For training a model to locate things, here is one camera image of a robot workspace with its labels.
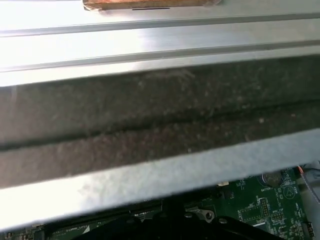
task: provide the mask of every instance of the metal screw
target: metal screw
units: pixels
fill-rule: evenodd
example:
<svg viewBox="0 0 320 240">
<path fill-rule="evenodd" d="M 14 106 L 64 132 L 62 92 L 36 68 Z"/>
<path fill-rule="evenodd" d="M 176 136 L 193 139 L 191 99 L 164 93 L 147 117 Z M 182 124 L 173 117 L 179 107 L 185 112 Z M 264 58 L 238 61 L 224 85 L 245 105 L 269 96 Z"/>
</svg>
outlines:
<svg viewBox="0 0 320 240">
<path fill-rule="evenodd" d="M 205 217 L 206 217 L 206 219 L 210 220 L 210 219 L 212 219 L 212 214 L 210 212 L 207 212 Z"/>
<path fill-rule="evenodd" d="M 221 223 L 221 224 L 227 224 L 228 221 L 227 221 L 226 219 L 224 219 L 224 218 L 220 218 L 220 219 L 219 219 L 219 223 Z"/>
<path fill-rule="evenodd" d="M 190 218 L 192 218 L 192 213 L 191 213 L 191 212 L 186 212 L 186 213 L 184 214 L 184 216 L 185 216 L 187 219 L 190 219 Z"/>
</svg>

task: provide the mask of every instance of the aluminum rail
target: aluminum rail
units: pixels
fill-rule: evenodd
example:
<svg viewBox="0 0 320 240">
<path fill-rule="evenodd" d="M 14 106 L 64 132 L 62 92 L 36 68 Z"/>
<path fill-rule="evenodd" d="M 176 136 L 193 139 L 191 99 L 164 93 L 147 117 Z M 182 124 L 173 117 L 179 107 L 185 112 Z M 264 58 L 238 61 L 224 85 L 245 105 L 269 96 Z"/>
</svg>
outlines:
<svg viewBox="0 0 320 240">
<path fill-rule="evenodd" d="M 320 53 L 316 0 L 104 12 L 78 0 L 2 1 L 0 9 L 0 86 Z"/>
<path fill-rule="evenodd" d="M 320 154 L 319 139 L 320 129 L 314 129 L 1 189 L 0 229 L 47 223 L 312 162 Z"/>
</svg>

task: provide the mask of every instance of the green circuit board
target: green circuit board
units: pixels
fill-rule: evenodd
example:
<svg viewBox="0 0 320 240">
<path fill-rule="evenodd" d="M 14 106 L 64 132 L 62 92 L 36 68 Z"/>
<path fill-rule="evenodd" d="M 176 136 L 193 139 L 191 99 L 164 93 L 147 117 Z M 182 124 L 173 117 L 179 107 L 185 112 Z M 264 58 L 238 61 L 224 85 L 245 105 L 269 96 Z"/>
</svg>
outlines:
<svg viewBox="0 0 320 240">
<path fill-rule="evenodd" d="M 221 187 L 212 187 L 211 194 L 197 201 L 185 203 L 186 211 L 198 208 L 210 210 L 214 216 L 229 216 L 288 240 L 304 240 L 304 224 L 308 222 L 293 169 L 280 172 L 277 186 L 267 185 L 262 176 L 251 176 L 230 182 Z M 46 226 L 32 226 L 0 234 L 0 240 L 71 240 L 123 215 L 134 215 L 141 220 L 150 219 L 161 211 L 161 206 L 151 210 L 118 210 L 92 220 L 83 217 L 74 224 L 43 234 Z"/>
</svg>

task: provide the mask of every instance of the motherboard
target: motherboard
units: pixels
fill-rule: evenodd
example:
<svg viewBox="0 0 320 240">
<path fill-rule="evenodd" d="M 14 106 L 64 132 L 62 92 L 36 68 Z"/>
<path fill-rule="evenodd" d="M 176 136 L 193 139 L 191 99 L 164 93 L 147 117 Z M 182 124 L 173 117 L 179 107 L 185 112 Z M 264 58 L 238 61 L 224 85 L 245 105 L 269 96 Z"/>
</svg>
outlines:
<svg viewBox="0 0 320 240">
<path fill-rule="evenodd" d="M 228 216 L 288 240 L 314 237 L 308 222 L 294 169 L 250 176 L 180 196 L 187 212 L 207 222 Z M 161 200 L 47 225 L 33 225 L 0 234 L 0 240 L 72 240 L 124 216 L 152 219 Z"/>
</svg>

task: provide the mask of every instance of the wooden block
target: wooden block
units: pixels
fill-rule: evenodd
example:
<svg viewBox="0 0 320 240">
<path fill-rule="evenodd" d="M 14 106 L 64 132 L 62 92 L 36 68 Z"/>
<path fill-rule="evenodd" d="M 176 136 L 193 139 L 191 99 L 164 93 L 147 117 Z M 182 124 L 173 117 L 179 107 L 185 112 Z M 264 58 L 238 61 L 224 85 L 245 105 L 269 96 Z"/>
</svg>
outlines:
<svg viewBox="0 0 320 240">
<path fill-rule="evenodd" d="M 111 10 L 203 6 L 210 1 L 212 0 L 83 0 L 83 4 L 87 10 Z"/>
</svg>

